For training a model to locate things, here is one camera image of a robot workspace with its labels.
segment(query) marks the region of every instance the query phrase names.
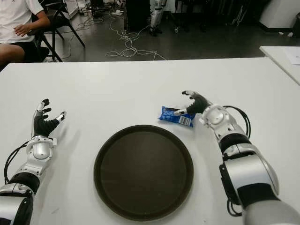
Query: black cable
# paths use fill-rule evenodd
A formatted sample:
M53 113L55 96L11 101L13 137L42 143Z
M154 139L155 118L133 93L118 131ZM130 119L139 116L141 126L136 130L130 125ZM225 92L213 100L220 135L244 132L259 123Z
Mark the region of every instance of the black cable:
M229 199L227 199L227 211L230 214L230 216L232 216L232 217L240 217L242 215L241 212L238 213L234 210L233 203L231 201L229 201Z
M231 209L232 209L232 211L238 216L238 217L240 217L241 215L242 215L242 213L241 212L237 212L237 211L235 211L235 209L234 209L234 207L233 207L233 203L232 202L230 202L230 206L231 206Z
M24 144L22 144L19 148L15 149L7 158L5 166L4 166L4 183L7 184L9 182L8 179L8 167L10 165L10 163L12 162L12 160L15 158L15 156L18 154L18 152L20 151L21 148L24 148L27 146L28 142L25 142Z
M251 136L251 124L250 124L250 120L249 120L249 117L247 116L247 114L242 111L241 109L237 108L237 107L234 107L234 106L231 106L231 105L224 105L223 106L225 109L226 108L232 108L232 109L235 109L236 111L238 111L241 116L243 117L243 119L245 120L245 123L246 123L246 135L248 138L250 138Z

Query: black robotic glove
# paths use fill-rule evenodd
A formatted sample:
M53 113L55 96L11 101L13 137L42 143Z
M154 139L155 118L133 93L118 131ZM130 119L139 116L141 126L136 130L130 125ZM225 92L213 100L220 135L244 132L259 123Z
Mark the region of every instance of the black robotic glove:
M185 90L182 92L183 95L190 95L190 99L194 99L195 102L188 108L179 109L174 112L174 115L180 116L187 113L203 113L204 110L211 105L211 103L202 95L192 90Z
M38 135L48 137L49 134L59 125L61 121L66 117L66 112L62 112L58 117L53 120L45 120L48 115L44 115L51 111L51 108L44 109L45 106L49 105L49 99L44 99L38 106L33 115L31 137Z

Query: silver robotic arm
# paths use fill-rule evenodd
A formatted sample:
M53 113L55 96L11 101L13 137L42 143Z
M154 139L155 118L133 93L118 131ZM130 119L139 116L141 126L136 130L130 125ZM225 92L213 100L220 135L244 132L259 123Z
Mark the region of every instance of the silver robotic arm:
M48 99L38 105L33 115L31 139L16 149L5 165L5 185L0 187L1 225L30 224L34 196L52 158L52 147L56 145L56 139L48 136L66 116L66 112L62 112L55 119L45 121L48 117L45 113L51 111L51 108L44 109L47 105ZM26 147L27 161L9 180L8 165L22 147Z
M200 122L213 130L223 156L219 169L228 202L242 206L244 224L300 225L299 213L277 197L275 171L230 113L197 92L187 90L183 94L195 102L174 114L201 113Z

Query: blue snack bag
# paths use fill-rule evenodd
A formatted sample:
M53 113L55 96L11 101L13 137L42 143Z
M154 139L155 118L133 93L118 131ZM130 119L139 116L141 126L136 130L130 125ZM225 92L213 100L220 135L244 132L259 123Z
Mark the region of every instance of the blue snack bag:
M178 109L174 108L167 108L163 106L161 108L161 116L158 118L159 120L166 120L173 123L180 123L182 125L186 125L189 127L193 127L192 119L195 118L196 114L185 114L182 116L175 116L174 111L177 111Z

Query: white table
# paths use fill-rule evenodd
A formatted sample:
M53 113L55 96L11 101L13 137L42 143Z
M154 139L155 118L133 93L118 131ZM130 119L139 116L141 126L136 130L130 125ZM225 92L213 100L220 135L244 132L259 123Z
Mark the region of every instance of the white table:
M241 225L226 211L218 166L221 152L211 130L157 120L161 106L182 107L182 90L196 90L210 101L245 110L251 141L277 172L280 198L300 211L298 85L268 58L89 62L9 65L0 73L0 165L30 137L38 102L49 98L51 116L68 112L52 134L58 138L52 165L37 193L32 225L138 225L113 213L93 183L95 157L122 128L151 124L177 135L194 162L194 181L185 203L149 225ZM242 118L237 117L244 126ZM9 176L25 161L13 161Z
M289 61L284 48L284 46L261 46L259 49L300 85L300 66L293 65Z

